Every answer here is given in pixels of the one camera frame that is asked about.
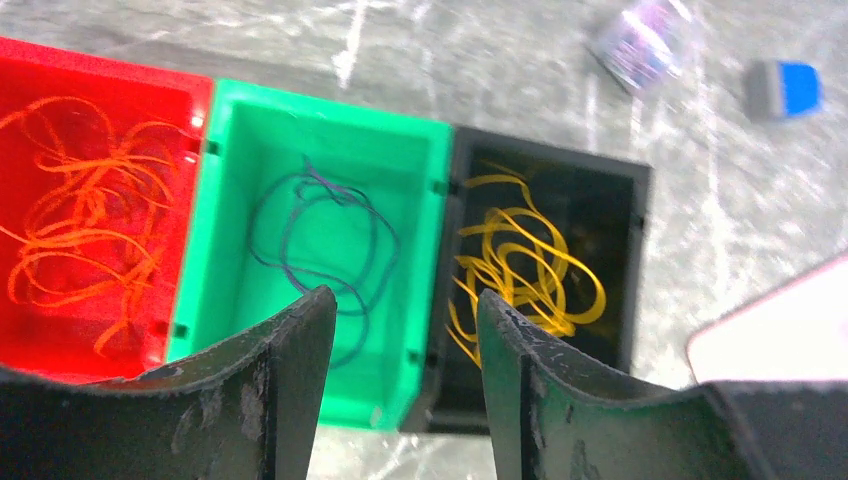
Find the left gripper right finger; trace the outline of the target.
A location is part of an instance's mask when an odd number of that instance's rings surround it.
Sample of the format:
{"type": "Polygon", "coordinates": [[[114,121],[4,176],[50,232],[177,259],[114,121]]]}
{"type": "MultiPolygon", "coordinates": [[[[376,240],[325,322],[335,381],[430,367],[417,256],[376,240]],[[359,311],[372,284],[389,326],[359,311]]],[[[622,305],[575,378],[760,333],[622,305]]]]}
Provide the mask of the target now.
{"type": "Polygon", "coordinates": [[[501,479],[843,479],[847,385],[720,381],[672,390],[611,368],[492,291],[478,302],[501,479]]]}

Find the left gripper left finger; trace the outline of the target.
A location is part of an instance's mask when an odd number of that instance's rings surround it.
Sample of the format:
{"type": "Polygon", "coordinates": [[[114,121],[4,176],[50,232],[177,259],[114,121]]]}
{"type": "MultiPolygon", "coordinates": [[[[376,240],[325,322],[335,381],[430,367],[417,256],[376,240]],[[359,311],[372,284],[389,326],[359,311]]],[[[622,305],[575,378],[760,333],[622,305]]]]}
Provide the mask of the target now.
{"type": "Polygon", "coordinates": [[[318,287],[139,377],[87,385],[1,371],[5,479],[303,479],[335,333],[318,287]]]}

